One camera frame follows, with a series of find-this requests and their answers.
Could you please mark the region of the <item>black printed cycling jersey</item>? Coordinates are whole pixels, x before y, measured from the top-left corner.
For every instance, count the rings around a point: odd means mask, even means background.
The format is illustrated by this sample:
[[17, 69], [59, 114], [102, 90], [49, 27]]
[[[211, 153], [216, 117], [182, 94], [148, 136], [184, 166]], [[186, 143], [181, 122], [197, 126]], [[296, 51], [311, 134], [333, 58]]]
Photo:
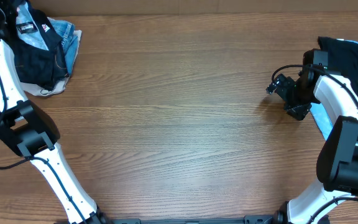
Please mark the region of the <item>black printed cycling jersey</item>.
[[13, 31], [11, 48], [20, 82], [46, 90], [68, 76], [61, 45], [43, 11], [34, 9], [29, 1], [13, 1], [16, 16], [9, 22]]

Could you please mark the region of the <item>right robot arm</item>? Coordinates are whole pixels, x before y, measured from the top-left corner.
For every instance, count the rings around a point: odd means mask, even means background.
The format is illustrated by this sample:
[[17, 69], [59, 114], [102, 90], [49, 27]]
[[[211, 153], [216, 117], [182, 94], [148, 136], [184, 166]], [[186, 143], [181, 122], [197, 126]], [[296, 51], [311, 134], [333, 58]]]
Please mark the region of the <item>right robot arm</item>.
[[325, 51], [305, 52], [298, 68], [297, 80], [274, 71], [267, 93], [276, 93], [298, 121], [314, 103], [321, 104], [333, 128], [317, 159], [316, 180], [285, 202], [272, 223], [327, 223], [327, 214], [340, 203], [358, 202], [358, 97], [348, 78], [329, 69]]

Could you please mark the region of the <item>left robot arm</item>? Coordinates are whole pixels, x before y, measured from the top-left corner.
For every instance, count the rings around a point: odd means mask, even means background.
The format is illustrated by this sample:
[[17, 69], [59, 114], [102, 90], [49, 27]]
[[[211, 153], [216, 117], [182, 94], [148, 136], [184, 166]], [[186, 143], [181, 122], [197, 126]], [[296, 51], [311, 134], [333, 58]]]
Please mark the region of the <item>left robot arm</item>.
[[54, 191], [69, 223], [109, 223], [67, 163], [53, 119], [21, 88], [9, 43], [13, 34], [9, 26], [15, 23], [16, 16], [12, 3], [0, 1], [0, 140], [21, 157], [21, 161], [4, 169], [30, 162]]

